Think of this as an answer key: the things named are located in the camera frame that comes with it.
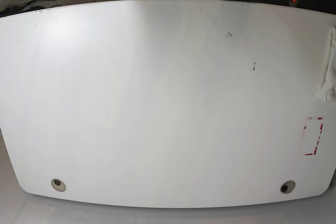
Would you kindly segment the white printed T-shirt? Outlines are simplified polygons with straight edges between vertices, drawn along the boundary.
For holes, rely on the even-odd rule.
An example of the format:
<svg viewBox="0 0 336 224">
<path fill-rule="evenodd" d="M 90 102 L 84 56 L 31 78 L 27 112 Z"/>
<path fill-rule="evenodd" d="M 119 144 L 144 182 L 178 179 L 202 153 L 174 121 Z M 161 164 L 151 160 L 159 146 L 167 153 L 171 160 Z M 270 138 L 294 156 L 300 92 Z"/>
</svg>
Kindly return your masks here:
<svg viewBox="0 0 336 224">
<path fill-rule="evenodd" d="M 317 97 L 325 102 L 335 102 L 335 27 L 328 34 L 322 60 L 323 72 Z"/>
</svg>

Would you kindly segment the red tape rectangle marking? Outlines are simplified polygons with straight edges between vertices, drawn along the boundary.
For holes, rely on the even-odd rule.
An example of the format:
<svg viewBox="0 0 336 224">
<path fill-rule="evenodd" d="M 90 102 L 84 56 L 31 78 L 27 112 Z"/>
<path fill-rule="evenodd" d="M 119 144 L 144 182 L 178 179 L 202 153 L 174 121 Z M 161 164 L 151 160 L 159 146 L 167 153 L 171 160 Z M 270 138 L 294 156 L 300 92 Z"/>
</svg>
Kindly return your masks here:
<svg viewBox="0 0 336 224">
<path fill-rule="evenodd" d="M 308 117 L 302 134 L 302 152 L 304 156 L 314 156 L 320 143 L 323 130 L 323 117 Z"/>
</svg>

